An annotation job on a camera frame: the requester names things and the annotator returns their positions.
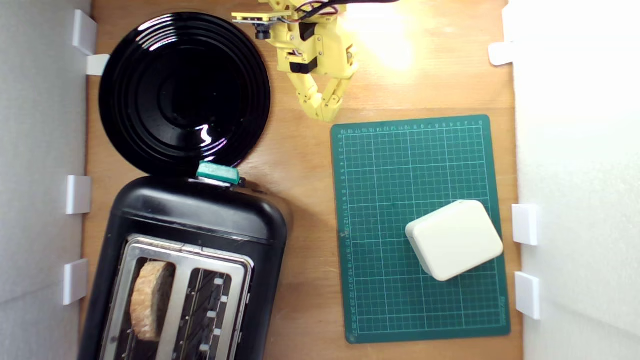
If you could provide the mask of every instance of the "bread slice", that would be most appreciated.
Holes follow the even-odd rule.
[[[160,341],[174,273],[173,265],[164,261],[149,261],[142,266],[129,306],[131,325],[138,339]]]

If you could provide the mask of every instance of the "white box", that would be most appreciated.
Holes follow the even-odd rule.
[[[410,222],[405,229],[424,271],[446,281],[502,254],[482,203],[459,200]]]

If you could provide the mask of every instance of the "toaster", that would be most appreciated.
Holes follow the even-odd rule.
[[[129,183],[111,210],[79,358],[261,359],[287,239],[281,208],[202,179]],[[159,261],[170,268],[168,303],[158,339],[141,340],[134,285]]]

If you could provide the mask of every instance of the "black cable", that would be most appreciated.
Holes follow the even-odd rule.
[[[334,5],[345,5],[345,4],[362,4],[362,3],[394,3],[398,0],[328,0],[327,2],[309,10],[305,15],[302,15],[298,20],[303,21],[307,20],[310,17],[317,15],[319,12],[328,8],[329,6]]]

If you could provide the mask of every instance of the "toaster slot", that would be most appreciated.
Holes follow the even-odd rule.
[[[233,322],[223,321],[230,285],[228,274],[193,270],[175,350],[179,359],[215,359],[222,332],[234,331]]]
[[[138,258],[136,260],[134,271],[133,271],[134,279],[136,280],[138,279],[138,277],[140,276],[140,270],[143,268],[143,266],[146,263],[148,263],[151,260],[152,259],[150,258]],[[175,272],[174,264],[167,263],[167,265],[172,267],[173,271]],[[157,348],[158,348],[158,342],[140,340],[133,329],[133,325],[131,322],[131,312],[130,312],[132,293],[133,293],[133,286],[131,286],[131,288],[129,289],[129,296],[128,296],[129,301],[127,301],[125,312],[122,317],[120,335],[117,338],[112,337],[111,339],[109,339],[109,341],[116,343],[116,357],[115,357],[116,359],[125,359],[125,360],[155,359]],[[159,319],[159,321],[160,321],[160,326],[162,327],[164,323],[164,318]]]
[[[160,270],[150,273],[150,268],[161,268],[172,276],[171,281]],[[251,273],[250,259],[235,254],[133,238],[120,264],[101,359],[233,359]],[[157,274],[164,282],[140,282],[149,274]],[[145,333],[148,328],[141,330],[140,313],[132,306],[141,304],[141,289],[147,295],[163,295],[153,297],[154,301],[167,299],[166,312],[161,316],[157,312],[157,321],[152,322],[157,332],[151,335]],[[153,309],[162,309],[159,304],[163,303],[155,302]]]

